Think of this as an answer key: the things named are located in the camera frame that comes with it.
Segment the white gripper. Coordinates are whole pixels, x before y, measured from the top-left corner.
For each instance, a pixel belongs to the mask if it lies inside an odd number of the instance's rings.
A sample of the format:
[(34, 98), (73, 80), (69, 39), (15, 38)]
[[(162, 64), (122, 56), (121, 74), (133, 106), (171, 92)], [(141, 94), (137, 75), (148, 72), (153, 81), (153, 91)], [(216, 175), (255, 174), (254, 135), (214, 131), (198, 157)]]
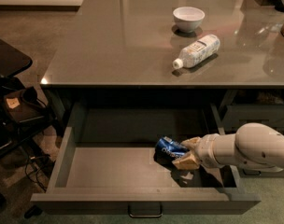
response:
[(186, 139), (181, 142), (188, 150), (195, 150), (195, 154), (189, 151), (180, 158), (175, 159), (172, 163), (179, 170), (196, 170), (200, 167), (200, 163), (206, 168), (220, 168), (220, 164), (217, 162), (213, 145), (215, 139), (219, 137), (217, 133), (207, 134), (200, 138), (199, 136)]

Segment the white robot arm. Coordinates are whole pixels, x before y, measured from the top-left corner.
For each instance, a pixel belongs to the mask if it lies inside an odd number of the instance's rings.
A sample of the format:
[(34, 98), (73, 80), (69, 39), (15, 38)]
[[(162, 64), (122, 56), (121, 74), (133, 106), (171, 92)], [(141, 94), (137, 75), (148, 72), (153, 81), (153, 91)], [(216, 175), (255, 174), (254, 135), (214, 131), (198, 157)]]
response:
[(179, 170), (226, 165), (267, 173), (284, 170), (284, 135), (261, 123), (247, 123), (232, 134), (194, 137), (182, 145), (188, 152), (172, 161)]

